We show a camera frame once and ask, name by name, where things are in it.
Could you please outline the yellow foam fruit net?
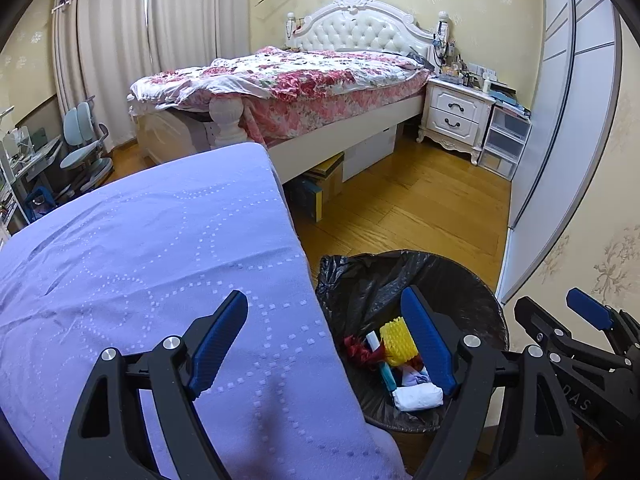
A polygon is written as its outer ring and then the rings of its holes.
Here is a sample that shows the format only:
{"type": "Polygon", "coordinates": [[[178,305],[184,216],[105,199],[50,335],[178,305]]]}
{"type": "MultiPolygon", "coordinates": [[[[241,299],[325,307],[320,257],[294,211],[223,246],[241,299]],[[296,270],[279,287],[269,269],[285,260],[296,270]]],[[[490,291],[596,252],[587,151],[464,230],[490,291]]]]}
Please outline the yellow foam fruit net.
{"type": "Polygon", "coordinates": [[[402,316],[385,323],[380,328],[380,335],[384,344],[386,363],[389,366],[404,365],[419,354],[408,325],[402,316]]]}

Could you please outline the red foam fruit net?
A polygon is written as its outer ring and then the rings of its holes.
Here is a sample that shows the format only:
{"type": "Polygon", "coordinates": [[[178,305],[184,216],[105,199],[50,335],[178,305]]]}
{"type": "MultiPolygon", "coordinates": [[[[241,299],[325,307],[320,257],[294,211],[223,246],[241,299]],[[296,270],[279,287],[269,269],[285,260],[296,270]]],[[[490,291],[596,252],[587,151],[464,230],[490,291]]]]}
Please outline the red foam fruit net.
{"type": "Polygon", "coordinates": [[[412,358],[411,360],[409,360],[407,362],[407,364],[409,366],[411,366],[414,370],[416,370],[417,372],[420,372],[421,370],[424,369],[424,363],[421,359],[420,356],[415,356],[414,358],[412,358]]]}

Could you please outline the white blue wrapper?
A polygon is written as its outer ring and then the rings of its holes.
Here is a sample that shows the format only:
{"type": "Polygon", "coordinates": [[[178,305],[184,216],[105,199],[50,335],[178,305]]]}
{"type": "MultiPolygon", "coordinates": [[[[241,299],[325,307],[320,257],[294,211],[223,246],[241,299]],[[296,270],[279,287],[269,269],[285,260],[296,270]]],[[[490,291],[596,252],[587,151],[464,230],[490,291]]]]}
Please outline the white blue wrapper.
{"type": "Polygon", "coordinates": [[[393,393],[397,389],[397,384],[393,376],[392,370],[386,361],[386,353],[384,344],[378,339],[378,335],[374,330],[368,333],[366,336],[367,344],[371,349],[371,359],[378,364],[378,369],[381,372],[381,376],[386,390],[389,393],[393,393]]]}

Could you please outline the black trash bin with bag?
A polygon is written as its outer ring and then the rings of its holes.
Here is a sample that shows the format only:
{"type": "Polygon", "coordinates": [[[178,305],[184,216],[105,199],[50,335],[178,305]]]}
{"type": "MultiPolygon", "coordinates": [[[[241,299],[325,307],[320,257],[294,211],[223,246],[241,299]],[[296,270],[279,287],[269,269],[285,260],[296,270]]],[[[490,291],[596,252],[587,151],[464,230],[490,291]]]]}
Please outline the black trash bin with bag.
{"type": "Polygon", "coordinates": [[[380,368],[350,354],[345,340],[364,341],[400,315],[402,291],[416,285],[431,308],[465,333],[499,350],[509,348],[502,307],[491,289],[465,266],[444,256],[395,250],[320,259],[316,295],[366,422],[386,431],[434,434],[447,407],[403,413],[393,404],[380,368]]]}

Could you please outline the purple bed sheet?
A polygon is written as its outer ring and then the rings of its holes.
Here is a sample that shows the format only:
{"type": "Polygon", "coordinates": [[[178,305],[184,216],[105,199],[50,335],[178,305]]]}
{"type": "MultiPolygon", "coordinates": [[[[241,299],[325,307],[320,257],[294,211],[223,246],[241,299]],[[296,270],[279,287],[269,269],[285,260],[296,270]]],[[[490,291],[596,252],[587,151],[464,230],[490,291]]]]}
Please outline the purple bed sheet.
{"type": "Polygon", "coordinates": [[[56,478],[102,350],[153,349],[242,292],[248,317],[198,416],[235,479],[401,479],[334,348],[266,150],[138,172],[13,235],[1,252],[1,408],[56,478]]]}

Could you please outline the plastic drawer unit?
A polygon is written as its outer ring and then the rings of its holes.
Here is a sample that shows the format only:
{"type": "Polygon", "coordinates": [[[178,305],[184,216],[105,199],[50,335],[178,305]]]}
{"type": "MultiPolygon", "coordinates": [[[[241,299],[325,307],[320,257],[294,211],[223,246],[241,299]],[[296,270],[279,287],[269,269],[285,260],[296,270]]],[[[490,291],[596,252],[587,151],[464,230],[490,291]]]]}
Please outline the plastic drawer unit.
{"type": "Polygon", "coordinates": [[[478,164],[511,181],[526,148],[532,123],[516,108],[498,103],[491,111],[478,164]]]}

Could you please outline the white sliding wardrobe door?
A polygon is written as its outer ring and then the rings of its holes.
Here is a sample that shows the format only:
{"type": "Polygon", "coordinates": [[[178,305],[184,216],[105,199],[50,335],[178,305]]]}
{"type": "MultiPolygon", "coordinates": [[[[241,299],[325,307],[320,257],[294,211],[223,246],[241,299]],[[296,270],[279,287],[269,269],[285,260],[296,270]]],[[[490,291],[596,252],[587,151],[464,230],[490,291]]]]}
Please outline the white sliding wardrobe door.
{"type": "Polygon", "coordinates": [[[611,132],[621,71],[611,0],[544,0],[532,131],[512,179],[497,285],[502,304],[564,246],[611,132]]]}

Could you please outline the white nightstand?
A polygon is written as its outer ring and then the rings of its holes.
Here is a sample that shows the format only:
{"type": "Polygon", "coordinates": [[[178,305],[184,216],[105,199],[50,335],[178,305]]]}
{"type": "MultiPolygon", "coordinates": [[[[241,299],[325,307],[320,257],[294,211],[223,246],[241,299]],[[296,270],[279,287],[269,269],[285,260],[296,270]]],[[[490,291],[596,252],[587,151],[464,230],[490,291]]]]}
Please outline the white nightstand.
{"type": "Polygon", "coordinates": [[[428,139],[446,151],[468,154],[476,166],[495,104],[481,91],[430,78],[416,142],[428,139]]]}

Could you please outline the white storage box under bed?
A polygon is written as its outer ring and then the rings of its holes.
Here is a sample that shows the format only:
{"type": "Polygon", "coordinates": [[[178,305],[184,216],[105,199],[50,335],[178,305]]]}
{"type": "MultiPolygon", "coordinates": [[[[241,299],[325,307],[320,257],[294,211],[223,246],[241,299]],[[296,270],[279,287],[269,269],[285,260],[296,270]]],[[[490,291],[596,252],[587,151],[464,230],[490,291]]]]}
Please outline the white storage box under bed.
{"type": "Polygon", "coordinates": [[[343,181],[356,177],[395,151],[397,127],[386,128],[375,136],[344,151],[343,181]]]}

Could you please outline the cardboard boxes under bed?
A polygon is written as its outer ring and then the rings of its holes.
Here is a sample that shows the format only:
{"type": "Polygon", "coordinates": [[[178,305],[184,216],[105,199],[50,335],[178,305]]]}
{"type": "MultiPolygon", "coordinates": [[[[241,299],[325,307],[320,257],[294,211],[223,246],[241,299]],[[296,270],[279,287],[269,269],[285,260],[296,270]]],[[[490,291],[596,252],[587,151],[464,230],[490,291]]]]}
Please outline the cardboard boxes under bed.
{"type": "Polygon", "coordinates": [[[342,192],[343,162],[340,153],[305,171],[285,185],[286,197],[314,222],[321,221],[324,206],[342,192]]]}

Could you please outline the grey desk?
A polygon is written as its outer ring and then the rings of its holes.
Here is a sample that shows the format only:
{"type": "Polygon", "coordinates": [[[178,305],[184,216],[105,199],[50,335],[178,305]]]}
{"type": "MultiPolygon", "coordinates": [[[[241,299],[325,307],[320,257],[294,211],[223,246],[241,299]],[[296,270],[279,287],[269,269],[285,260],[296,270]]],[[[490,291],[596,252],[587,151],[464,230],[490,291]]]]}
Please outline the grey desk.
{"type": "Polygon", "coordinates": [[[47,169],[55,162],[63,146],[62,136],[57,136],[47,144],[44,144],[40,150],[20,158],[18,162],[13,165],[12,162],[10,162],[6,148],[4,145],[1,145],[1,171],[4,180],[6,180],[8,185],[13,186],[16,182],[23,179],[27,181],[35,179],[41,171],[47,169]]]}

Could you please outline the light blue desk chair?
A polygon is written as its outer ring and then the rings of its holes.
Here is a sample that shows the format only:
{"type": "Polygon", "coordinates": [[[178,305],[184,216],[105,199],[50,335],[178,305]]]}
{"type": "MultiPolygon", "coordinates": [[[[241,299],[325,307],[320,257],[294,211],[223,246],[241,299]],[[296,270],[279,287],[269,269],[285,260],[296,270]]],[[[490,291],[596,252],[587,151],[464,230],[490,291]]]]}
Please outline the light blue desk chair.
{"type": "Polygon", "coordinates": [[[107,154],[105,140],[110,130],[93,115],[94,96],[71,108],[63,119],[63,136],[67,154],[60,169],[70,176],[62,196],[71,200],[101,184],[113,172],[113,161],[107,154]]]}

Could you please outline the white bed with tufted headboard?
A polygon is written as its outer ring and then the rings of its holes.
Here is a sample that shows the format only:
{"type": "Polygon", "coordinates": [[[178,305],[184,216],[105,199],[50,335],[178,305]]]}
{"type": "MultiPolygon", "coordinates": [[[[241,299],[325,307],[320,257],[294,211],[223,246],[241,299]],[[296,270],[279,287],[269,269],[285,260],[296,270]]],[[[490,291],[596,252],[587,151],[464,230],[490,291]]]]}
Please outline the white bed with tufted headboard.
{"type": "Polygon", "coordinates": [[[334,0],[288,14],[282,48],[139,79],[129,115],[153,162],[255,142],[288,181],[419,115],[434,40],[391,4],[334,0]]]}

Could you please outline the floral pink quilt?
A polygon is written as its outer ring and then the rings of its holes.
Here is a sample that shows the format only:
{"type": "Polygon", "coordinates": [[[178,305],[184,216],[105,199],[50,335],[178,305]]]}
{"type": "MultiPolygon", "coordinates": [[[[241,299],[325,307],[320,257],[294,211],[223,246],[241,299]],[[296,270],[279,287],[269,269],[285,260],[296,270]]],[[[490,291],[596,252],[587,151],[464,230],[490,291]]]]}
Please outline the floral pink quilt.
{"type": "Polygon", "coordinates": [[[303,136],[420,93],[432,70],[393,52],[294,52],[265,47],[209,66],[166,70],[134,82],[129,115],[207,114],[238,98],[240,127],[262,145],[303,136]]]}

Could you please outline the beige curtains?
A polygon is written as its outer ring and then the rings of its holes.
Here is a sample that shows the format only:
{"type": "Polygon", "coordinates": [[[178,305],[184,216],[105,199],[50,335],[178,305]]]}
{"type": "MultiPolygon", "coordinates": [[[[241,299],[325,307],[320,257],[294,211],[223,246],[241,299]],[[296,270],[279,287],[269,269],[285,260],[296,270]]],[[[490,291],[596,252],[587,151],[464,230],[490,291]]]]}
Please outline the beige curtains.
{"type": "Polygon", "coordinates": [[[250,0],[55,0],[51,14],[58,105],[92,99],[109,150],[136,137],[127,96],[138,79],[250,50],[250,0]]]}

